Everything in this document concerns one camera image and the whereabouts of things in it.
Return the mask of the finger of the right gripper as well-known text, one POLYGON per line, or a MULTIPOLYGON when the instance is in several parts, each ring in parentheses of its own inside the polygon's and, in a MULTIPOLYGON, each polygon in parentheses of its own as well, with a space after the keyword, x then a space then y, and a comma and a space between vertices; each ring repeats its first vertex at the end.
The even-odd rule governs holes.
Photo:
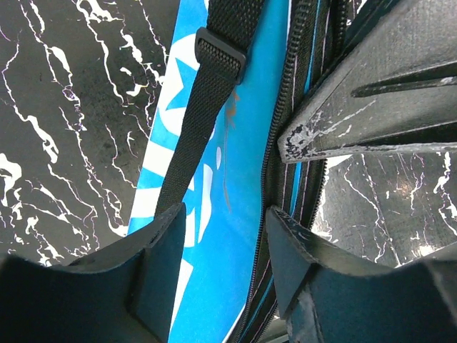
POLYGON ((278 139, 284 163, 456 150, 456 3, 367 1, 278 139))

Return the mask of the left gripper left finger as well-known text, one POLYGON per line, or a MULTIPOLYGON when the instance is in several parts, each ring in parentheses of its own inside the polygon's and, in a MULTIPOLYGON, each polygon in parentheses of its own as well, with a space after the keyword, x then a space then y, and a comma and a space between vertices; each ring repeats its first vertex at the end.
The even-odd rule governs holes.
POLYGON ((1 256, 3 342, 166 342, 186 232, 175 204, 69 265, 1 256))

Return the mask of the blue racket bag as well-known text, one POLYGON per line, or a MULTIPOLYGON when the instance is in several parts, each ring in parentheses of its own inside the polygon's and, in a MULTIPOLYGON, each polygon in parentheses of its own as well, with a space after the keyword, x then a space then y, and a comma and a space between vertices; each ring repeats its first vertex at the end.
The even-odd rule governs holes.
POLYGON ((321 162, 277 141, 344 43, 345 1, 181 1, 129 231, 186 206, 170 342, 255 342, 276 311, 265 227, 308 221, 321 162))

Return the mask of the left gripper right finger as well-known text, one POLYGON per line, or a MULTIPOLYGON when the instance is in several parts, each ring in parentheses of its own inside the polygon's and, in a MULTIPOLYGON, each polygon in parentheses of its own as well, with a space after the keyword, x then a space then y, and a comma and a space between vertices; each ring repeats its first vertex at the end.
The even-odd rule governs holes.
POLYGON ((454 342, 456 245, 399 268, 357 257, 271 207, 266 230, 291 342, 454 342))

